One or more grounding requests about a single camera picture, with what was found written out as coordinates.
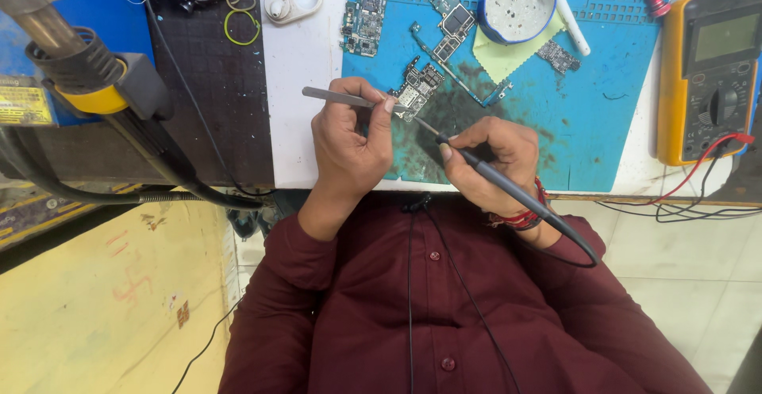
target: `workbench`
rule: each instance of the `workbench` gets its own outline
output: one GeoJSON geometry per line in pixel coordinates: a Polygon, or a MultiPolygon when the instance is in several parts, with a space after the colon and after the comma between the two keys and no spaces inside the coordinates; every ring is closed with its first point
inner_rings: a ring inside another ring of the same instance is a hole
{"type": "MultiPolygon", "coordinates": [[[[271,114],[273,169],[276,187],[309,188],[317,178],[317,166],[312,151],[310,118],[319,112],[322,102],[301,95],[304,86],[328,87],[332,79],[342,77],[342,49],[338,24],[344,14],[345,0],[323,0],[323,5],[311,17],[287,25],[276,25],[264,18],[263,34],[266,55],[268,103],[271,114]]],[[[598,193],[557,190],[558,196],[660,196],[684,178],[683,167],[666,167],[655,159],[655,124],[658,106],[658,79],[661,58],[661,39],[657,41],[645,82],[630,125],[623,155],[611,190],[598,193]]],[[[749,151],[745,160],[754,159],[749,151]]],[[[728,179],[733,161],[718,161],[706,183],[707,193],[720,189],[728,179]]],[[[697,196],[700,182],[709,164],[699,167],[689,184],[676,196],[697,196]]],[[[738,175],[752,174],[749,163],[738,175]]],[[[452,185],[383,180],[380,190],[455,191],[452,185]]],[[[762,196],[725,194],[734,203],[762,204],[762,196]]]]}
{"type": "MultiPolygon", "coordinates": [[[[317,178],[310,119],[322,102],[301,95],[304,86],[328,87],[342,76],[342,50],[338,24],[345,0],[324,0],[317,13],[287,25],[275,25],[262,17],[262,35],[251,46],[236,46],[224,38],[222,22],[229,8],[218,2],[191,15],[173,0],[159,3],[157,14],[168,44],[175,53],[212,134],[235,179],[246,186],[309,188],[317,178]]],[[[254,29],[236,22],[236,35],[250,36],[254,29]]],[[[199,177],[210,185],[230,185],[217,161],[203,126],[182,87],[177,72],[159,46],[151,29],[156,68],[171,89],[176,115],[166,122],[170,134],[192,160],[199,177]]],[[[657,107],[660,43],[645,76],[635,116],[609,191],[552,191],[554,196],[598,199],[617,196],[637,199],[657,196],[676,186],[686,172],[665,167],[655,159],[655,112],[657,107]]],[[[755,122],[753,135],[759,134],[755,122]]],[[[40,160],[46,161],[62,179],[166,184],[153,168],[104,123],[61,129],[27,129],[25,141],[40,160]]],[[[694,180],[676,195],[698,195],[700,179],[709,164],[702,165],[694,180]]],[[[740,168],[731,175],[733,161],[716,164],[707,181],[708,201],[718,204],[762,204],[762,158],[751,146],[740,168]]],[[[0,160],[0,171],[16,177],[0,160]]],[[[454,191],[451,185],[384,180],[383,190],[454,191]]]]}

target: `sleeve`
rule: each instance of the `sleeve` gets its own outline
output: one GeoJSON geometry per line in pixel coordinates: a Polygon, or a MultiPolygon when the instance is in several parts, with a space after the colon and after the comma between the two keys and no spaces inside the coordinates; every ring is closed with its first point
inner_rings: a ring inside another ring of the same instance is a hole
{"type": "MultiPolygon", "coordinates": [[[[606,246],[585,219],[573,215],[563,219],[603,257],[606,246]]],[[[586,258],[566,236],[547,250],[573,261],[586,258]]],[[[604,263],[581,269],[536,252],[519,256],[566,332],[588,350],[611,360],[646,392],[711,393],[604,263]]]]}
{"type": "Polygon", "coordinates": [[[275,224],[233,314],[220,393],[307,392],[313,312],[331,282],[336,242],[304,233],[296,214],[275,224]]]}

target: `blue-rimmed container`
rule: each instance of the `blue-rimmed container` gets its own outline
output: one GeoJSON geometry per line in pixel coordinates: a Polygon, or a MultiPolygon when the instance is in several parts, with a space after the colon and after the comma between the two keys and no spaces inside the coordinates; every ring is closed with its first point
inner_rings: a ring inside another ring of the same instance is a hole
{"type": "Polygon", "coordinates": [[[490,40],[509,45],[537,37],[554,11],[556,0],[479,0],[476,14],[490,40]]]}

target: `shirt button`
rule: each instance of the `shirt button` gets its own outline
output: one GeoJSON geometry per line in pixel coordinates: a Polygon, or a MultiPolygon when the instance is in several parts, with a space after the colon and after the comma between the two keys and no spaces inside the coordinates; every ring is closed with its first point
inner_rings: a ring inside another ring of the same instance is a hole
{"type": "Polygon", "coordinates": [[[450,372],[452,369],[455,368],[455,360],[452,360],[452,358],[449,358],[449,357],[445,358],[444,360],[442,360],[442,368],[445,371],[450,372]]]}

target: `yellow ring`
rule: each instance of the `yellow ring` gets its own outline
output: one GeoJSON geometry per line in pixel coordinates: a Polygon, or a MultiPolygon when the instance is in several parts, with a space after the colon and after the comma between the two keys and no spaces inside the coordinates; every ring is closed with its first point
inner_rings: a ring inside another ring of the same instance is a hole
{"type": "MultiPolygon", "coordinates": [[[[127,64],[119,58],[117,58],[117,62],[122,65],[122,76],[124,76],[127,73],[127,64]]],[[[127,101],[119,95],[113,85],[83,95],[67,94],[58,85],[56,85],[56,90],[77,110],[84,113],[114,114],[129,107],[127,101]]]]}
{"type": "Polygon", "coordinates": [[[228,12],[228,15],[227,15],[227,16],[225,16],[225,23],[224,23],[223,27],[225,28],[225,37],[228,37],[228,40],[230,40],[230,41],[234,42],[235,44],[237,44],[237,45],[239,45],[239,46],[248,46],[248,45],[252,44],[252,43],[254,42],[254,40],[256,40],[256,39],[257,39],[257,37],[259,37],[259,31],[262,29],[262,27],[259,25],[259,21],[258,21],[258,20],[256,20],[256,19],[254,19],[254,17],[252,16],[252,14],[251,14],[251,13],[249,13],[248,11],[246,11],[246,10],[230,10],[230,11],[228,12]],[[253,24],[254,24],[254,26],[257,28],[257,33],[254,35],[254,38],[252,38],[252,39],[251,39],[251,41],[249,41],[249,42],[239,42],[239,41],[235,41],[235,40],[234,40],[234,39],[233,39],[233,38],[230,36],[230,34],[228,34],[228,19],[230,19],[230,17],[231,17],[231,16],[232,16],[234,13],[236,13],[236,12],[246,13],[246,15],[247,15],[249,18],[251,18],[251,19],[252,19],[252,23],[253,23],[253,24]]]}

